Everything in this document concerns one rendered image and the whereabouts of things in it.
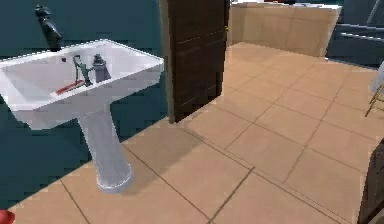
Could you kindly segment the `dark brown room door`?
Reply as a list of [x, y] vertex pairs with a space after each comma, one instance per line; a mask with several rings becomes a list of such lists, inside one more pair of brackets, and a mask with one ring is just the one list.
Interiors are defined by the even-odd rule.
[[168, 0], [168, 15], [179, 122], [222, 93], [229, 0]]

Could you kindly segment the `green pump dispenser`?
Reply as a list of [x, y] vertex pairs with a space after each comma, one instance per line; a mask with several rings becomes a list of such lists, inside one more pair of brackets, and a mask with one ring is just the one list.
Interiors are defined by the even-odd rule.
[[84, 83], [86, 86], [92, 85], [92, 82], [90, 81], [89, 77], [89, 72], [93, 70], [93, 68], [88, 68], [84, 63], [81, 63], [80, 60], [81, 56], [80, 55], [75, 55], [73, 57], [73, 63], [75, 64], [75, 70], [76, 70], [76, 78], [75, 81], [78, 81], [79, 79], [79, 74], [82, 74], [84, 77]]

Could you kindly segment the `red toothbrush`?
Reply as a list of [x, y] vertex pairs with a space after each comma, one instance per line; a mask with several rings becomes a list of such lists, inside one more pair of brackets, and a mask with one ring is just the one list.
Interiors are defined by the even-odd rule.
[[55, 93], [57, 95], [61, 95], [65, 92], [68, 92], [68, 91], [71, 91], [71, 90], [76, 89], [78, 87], [81, 87], [82, 85], [84, 85], [84, 83], [85, 83], [84, 80], [78, 80], [75, 83], [72, 83], [72, 84], [69, 84], [65, 87], [62, 87], [61, 89], [57, 90]]

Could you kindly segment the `dark blue cabinet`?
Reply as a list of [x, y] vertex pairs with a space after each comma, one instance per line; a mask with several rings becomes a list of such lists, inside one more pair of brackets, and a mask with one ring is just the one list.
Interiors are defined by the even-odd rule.
[[384, 0], [343, 0], [326, 57], [378, 68], [384, 61]]

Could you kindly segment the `gold legged chair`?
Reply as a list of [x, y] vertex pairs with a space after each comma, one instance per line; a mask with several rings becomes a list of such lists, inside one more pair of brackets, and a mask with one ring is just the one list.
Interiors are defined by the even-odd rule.
[[376, 108], [377, 102], [384, 103], [384, 61], [379, 66], [376, 76], [371, 81], [370, 90], [373, 93], [373, 96], [369, 101], [369, 108], [366, 111], [365, 116], [368, 116], [371, 110]]

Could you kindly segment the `dark brown wooden furniture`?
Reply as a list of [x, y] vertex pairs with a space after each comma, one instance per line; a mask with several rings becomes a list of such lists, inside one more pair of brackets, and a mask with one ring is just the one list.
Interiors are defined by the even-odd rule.
[[369, 224], [382, 209], [384, 209], [384, 138], [370, 157], [357, 224]]

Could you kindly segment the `red round object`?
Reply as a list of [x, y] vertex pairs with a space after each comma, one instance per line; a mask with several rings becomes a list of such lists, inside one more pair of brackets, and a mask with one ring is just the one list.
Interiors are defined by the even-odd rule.
[[0, 210], [0, 224], [13, 224], [15, 214], [8, 210]]

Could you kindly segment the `white pedestal sink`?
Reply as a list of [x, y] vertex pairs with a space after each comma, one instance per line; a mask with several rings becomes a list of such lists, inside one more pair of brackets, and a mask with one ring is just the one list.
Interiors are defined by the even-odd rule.
[[[75, 83], [73, 57], [93, 68], [94, 56], [106, 61], [111, 78], [57, 95]], [[76, 119], [97, 172], [97, 186], [106, 193], [124, 191], [133, 179], [110, 112], [110, 105], [160, 81], [164, 59], [108, 39], [0, 60], [0, 95], [14, 117], [32, 130], [52, 129]]]

